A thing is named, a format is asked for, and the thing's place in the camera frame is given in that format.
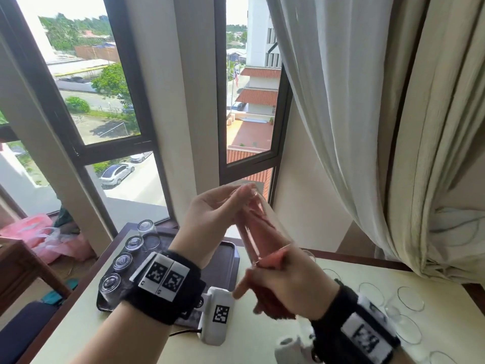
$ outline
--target white electronic device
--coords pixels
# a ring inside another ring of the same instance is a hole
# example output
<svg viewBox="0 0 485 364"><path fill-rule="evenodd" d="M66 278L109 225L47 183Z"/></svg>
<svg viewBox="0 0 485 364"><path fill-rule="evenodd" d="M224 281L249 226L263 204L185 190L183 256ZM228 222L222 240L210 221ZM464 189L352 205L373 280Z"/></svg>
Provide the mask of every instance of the white electronic device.
<svg viewBox="0 0 485 364"><path fill-rule="evenodd" d="M203 293L196 310L202 312L198 335L208 345L221 346L226 340L227 321L234 306L232 293L219 287L210 287Z"/></svg>
<svg viewBox="0 0 485 364"><path fill-rule="evenodd" d="M275 347L277 364L315 364L311 357L313 345L306 346L299 336L282 337Z"/></svg>

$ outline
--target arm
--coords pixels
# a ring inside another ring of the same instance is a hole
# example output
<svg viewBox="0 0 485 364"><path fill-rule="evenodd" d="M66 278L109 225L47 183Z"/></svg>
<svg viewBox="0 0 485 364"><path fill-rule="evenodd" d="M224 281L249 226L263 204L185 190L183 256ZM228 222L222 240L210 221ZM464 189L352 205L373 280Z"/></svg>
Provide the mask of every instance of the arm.
<svg viewBox="0 0 485 364"><path fill-rule="evenodd" d="M239 299L247 292L249 280L272 290L290 312L313 321L324 316L339 290L339 285L294 245L288 251L282 270L248 269L234 290L234 298ZM258 305L254 312L261 313ZM411 363L414 361L399 348L394 351L390 364Z"/></svg>
<svg viewBox="0 0 485 364"><path fill-rule="evenodd" d="M224 185L195 197L169 249L204 268L252 187ZM71 363L156 363L171 329L122 302Z"/></svg>

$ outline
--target sky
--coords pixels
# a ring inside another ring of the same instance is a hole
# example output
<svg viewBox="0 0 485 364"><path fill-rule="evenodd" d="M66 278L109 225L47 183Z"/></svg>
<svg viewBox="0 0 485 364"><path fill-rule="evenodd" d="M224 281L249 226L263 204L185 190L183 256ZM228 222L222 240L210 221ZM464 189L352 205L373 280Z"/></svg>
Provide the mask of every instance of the sky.
<svg viewBox="0 0 485 364"><path fill-rule="evenodd" d="M17 0L39 16L54 17L59 12L68 19L98 18L107 15L103 0ZM247 25L247 0L226 0L227 24Z"/></svg>

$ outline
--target tray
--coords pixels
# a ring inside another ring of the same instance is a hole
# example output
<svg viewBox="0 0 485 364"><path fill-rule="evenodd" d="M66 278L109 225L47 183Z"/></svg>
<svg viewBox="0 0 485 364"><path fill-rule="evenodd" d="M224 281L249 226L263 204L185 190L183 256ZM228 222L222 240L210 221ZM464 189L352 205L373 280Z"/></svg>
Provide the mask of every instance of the tray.
<svg viewBox="0 0 485 364"><path fill-rule="evenodd" d="M133 262L131 263L130 267L122 272L117 272L121 276L122 290L120 291L120 293L123 293L124 290L132 287L133 283L129 281L130 276L135 272L138 266L150 255L152 251L161 252L168 249L168 246L172 243L177 231L178 230L175 229L165 229L165 231L158 232L158 237L154 235L145 235L141 248L136 253L132 253ZM126 240L133 235L136 235L136 233L129 232L122 241L122 243L125 244ZM160 244L157 247L154 247L157 243L157 238L160 240ZM127 250L123 248L120 254L126 252ZM207 267L202 270L201 279L207 284L204 292L206 293L211 286L227 289L228 291L233 291L236 287L238 268L239 253L236 249L236 246L231 242L222 241L214 252L214 256L210 260ZM113 272L116 271L111 265L105 275L109 275ZM118 305L118 303L119 301L117 301L114 306L111 306L105 300L103 295L98 291L96 306L100 311L112 312L116 305ZM182 327L197 329L201 315L202 312L193 311L189 319L178 319L177 321L175 321L175 324Z"/></svg>

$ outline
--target wristband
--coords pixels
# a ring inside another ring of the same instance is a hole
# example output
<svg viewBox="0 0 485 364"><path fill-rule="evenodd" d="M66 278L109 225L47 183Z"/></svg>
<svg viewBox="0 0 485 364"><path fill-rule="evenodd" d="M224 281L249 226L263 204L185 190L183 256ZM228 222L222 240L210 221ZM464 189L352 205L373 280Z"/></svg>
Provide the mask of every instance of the wristband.
<svg viewBox="0 0 485 364"><path fill-rule="evenodd" d="M326 364L390 362L401 341L387 317L365 296L339 284L325 315L311 323L314 360Z"/></svg>
<svg viewBox="0 0 485 364"><path fill-rule="evenodd" d="M122 300L167 325L187 319L206 287L200 268L174 251L157 253L148 264Z"/></svg>

